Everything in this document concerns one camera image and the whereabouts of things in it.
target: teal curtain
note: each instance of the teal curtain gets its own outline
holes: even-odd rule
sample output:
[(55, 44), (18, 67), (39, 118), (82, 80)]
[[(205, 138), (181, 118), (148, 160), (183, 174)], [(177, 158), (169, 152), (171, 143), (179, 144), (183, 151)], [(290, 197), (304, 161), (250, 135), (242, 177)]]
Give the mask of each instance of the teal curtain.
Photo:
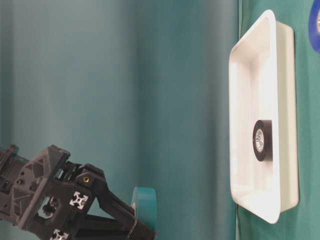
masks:
[[(0, 0), (1, 145), (29, 159), (65, 148), (127, 203), (134, 186), (154, 187), (159, 240), (233, 240), (237, 38), (236, 0)], [(91, 213), (103, 215), (97, 204)]]

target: white tray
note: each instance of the white tray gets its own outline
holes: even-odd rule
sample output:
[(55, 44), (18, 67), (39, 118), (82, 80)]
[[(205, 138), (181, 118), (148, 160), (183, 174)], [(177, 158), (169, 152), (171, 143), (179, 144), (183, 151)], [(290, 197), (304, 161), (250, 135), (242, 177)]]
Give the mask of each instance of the white tray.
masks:
[[(273, 224), (299, 202), (294, 32), (266, 10), (229, 57), (233, 200)], [(258, 161), (253, 129), (272, 120), (272, 161)]]

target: teal tape roll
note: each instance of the teal tape roll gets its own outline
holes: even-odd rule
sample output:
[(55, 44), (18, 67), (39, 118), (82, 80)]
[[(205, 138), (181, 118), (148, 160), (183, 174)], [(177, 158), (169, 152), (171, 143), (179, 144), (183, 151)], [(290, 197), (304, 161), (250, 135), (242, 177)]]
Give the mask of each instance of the teal tape roll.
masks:
[(153, 188), (135, 187), (131, 206), (135, 209), (135, 217), (137, 219), (156, 230), (157, 197)]

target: green cloth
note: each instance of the green cloth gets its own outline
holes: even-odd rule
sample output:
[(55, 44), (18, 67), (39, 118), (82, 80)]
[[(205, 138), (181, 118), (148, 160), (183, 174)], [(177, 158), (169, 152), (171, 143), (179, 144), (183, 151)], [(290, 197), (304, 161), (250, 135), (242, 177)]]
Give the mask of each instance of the green cloth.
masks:
[(269, 224), (242, 207), (237, 216), (241, 240), (317, 240), (320, 236), (320, 54), (309, 42), (313, 0), (242, 0), (243, 35), (267, 9), (295, 35), (295, 73), (300, 202)]

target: black tape roll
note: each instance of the black tape roll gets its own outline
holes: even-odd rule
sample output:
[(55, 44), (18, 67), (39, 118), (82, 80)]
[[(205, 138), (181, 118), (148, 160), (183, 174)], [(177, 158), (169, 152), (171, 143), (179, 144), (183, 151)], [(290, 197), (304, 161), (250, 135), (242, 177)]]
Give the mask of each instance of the black tape roll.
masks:
[(252, 135), (253, 150), (258, 161), (272, 161), (272, 121), (259, 120)]

